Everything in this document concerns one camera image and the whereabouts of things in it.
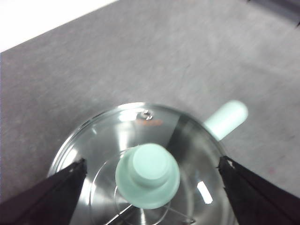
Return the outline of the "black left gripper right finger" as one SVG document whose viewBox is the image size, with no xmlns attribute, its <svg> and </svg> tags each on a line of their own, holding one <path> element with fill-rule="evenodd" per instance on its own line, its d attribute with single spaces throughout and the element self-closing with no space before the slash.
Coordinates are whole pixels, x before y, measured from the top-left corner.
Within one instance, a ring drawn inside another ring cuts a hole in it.
<svg viewBox="0 0 300 225">
<path fill-rule="evenodd" d="M 224 190 L 240 225 L 298 225 L 300 199 L 275 186 L 228 156 L 217 166 Z"/>
</svg>

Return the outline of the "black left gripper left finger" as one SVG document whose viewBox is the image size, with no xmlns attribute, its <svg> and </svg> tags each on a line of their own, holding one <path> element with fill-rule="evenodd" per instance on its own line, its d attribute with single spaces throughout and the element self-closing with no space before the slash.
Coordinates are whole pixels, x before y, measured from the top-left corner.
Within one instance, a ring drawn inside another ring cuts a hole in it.
<svg viewBox="0 0 300 225">
<path fill-rule="evenodd" d="M 80 159 L 0 204 L 2 225 L 68 225 L 87 174 Z"/>
</svg>

